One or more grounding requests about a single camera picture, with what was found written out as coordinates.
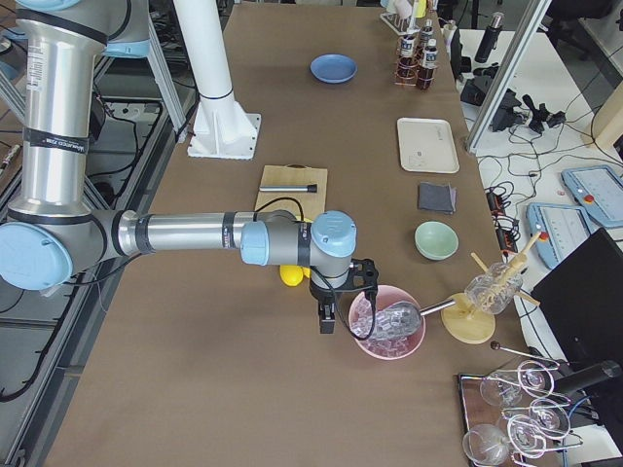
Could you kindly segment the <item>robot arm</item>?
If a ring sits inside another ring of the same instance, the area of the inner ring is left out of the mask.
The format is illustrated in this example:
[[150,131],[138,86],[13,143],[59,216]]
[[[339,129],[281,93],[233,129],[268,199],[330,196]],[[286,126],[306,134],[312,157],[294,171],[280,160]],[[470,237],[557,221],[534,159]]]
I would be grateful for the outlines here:
[[319,328],[335,325],[338,295],[355,275],[356,227],[340,211],[140,215],[83,201],[93,67],[100,55],[150,51],[144,1],[21,1],[28,40],[22,177],[1,227],[1,275],[44,290],[106,260],[162,250],[237,249],[252,265],[311,270]]

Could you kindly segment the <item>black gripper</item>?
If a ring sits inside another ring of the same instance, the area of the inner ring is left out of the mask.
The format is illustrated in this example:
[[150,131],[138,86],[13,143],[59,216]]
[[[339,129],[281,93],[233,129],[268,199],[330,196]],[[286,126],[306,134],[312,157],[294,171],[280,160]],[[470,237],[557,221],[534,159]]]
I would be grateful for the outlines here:
[[335,331],[336,311],[339,308],[339,296],[349,290],[348,283],[338,284],[334,278],[328,278],[319,271],[311,273],[311,294],[318,301],[318,324],[322,335]]

